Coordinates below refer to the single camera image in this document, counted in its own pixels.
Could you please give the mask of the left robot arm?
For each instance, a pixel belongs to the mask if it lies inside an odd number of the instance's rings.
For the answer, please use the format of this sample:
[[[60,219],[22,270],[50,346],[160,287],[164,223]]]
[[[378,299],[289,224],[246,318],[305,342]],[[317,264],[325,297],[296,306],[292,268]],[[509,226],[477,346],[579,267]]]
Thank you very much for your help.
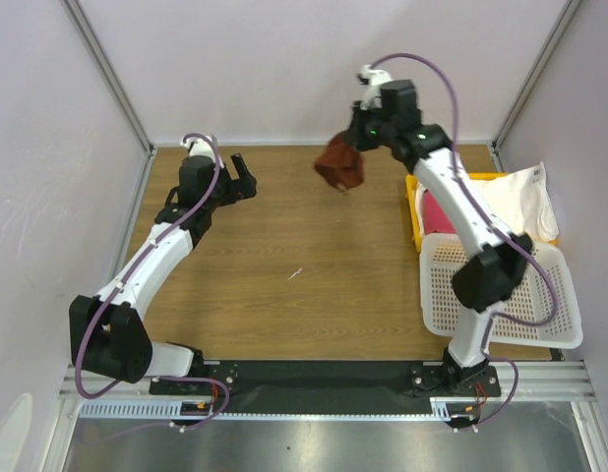
[[[198,350],[154,342],[144,326],[147,310],[162,284],[198,246],[211,228],[219,207],[251,199],[257,180],[242,155],[223,162],[208,155],[189,155],[154,219],[139,251],[93,296],[77,296],[69,308],[75,376],[84,372],[110,378],[114,384],[135,384],[144,378],[171,378],[185,393],[200,390],[206,370]]]

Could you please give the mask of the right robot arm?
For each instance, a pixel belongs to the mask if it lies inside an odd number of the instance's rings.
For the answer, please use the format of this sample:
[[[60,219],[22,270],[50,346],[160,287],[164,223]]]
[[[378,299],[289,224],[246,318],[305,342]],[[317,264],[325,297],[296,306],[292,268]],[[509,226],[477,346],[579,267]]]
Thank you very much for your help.
[[[395,80],[383,70],[361,74],[360,80],[366,90],[352,106],[346,141],[358,151],[388,148],[435,197],[466,253],[466,264],[452,277],[461,309],[441,368],[445,389],[463,395],[487,369],[492,322],[520,285],[533,243],[499,217],[485,220],[488,204],[472,189],[443,128],[423,123],[412,81]]]

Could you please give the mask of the brown cloth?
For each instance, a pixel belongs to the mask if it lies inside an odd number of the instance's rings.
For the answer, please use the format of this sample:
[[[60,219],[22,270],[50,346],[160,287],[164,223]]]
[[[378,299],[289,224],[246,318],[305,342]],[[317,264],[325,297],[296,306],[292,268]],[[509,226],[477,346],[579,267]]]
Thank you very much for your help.
[[[313,168],[329,186],[342,192],[364,183],[363,156],[346,142],[344,132],[330,139]]]

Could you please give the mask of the pink cloth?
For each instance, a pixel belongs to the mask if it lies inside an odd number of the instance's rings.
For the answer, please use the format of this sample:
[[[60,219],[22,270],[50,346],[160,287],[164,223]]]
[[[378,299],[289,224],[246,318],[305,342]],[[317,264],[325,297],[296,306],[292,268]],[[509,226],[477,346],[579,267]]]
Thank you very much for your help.
[[[433,195],[426,191],[420,204],[424,235],[455,234],[456,231]]]

